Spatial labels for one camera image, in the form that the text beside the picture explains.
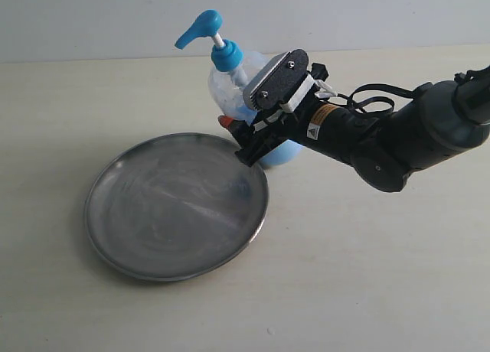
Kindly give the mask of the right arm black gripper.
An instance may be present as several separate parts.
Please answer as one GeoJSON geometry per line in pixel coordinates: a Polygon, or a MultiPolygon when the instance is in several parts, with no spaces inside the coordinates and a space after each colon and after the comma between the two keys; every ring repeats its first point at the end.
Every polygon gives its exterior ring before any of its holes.
{"type": "Polygon", "coordinates": [[[385,148],[377,134],[381,119],[363,119],[327,102],[303,103],[293,114],[256,130],[243,120],[219,116],[219,124],[238,143],[235,152],[246,166],[277,166],[291,161],[290,139],[350,167],[370,186],[387,193],[401,191],[407,168],[385,148]]]}

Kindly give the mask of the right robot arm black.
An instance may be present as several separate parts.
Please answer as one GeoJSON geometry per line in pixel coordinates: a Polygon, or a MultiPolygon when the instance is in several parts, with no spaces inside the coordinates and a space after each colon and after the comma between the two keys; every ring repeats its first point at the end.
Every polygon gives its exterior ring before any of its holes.
{"type": "Polygon", "coordinates": [[[352,167],[370,186],[401,191],[412,173],[479,147],[489,137],[489,69],[406,90],[369,83],[358,92],[380,96],[344,104],[308,91],[293,113],[260,112],[252,125],[219,117],[240,146],[236,156],[252,166],[286,140],[352,167]]]}

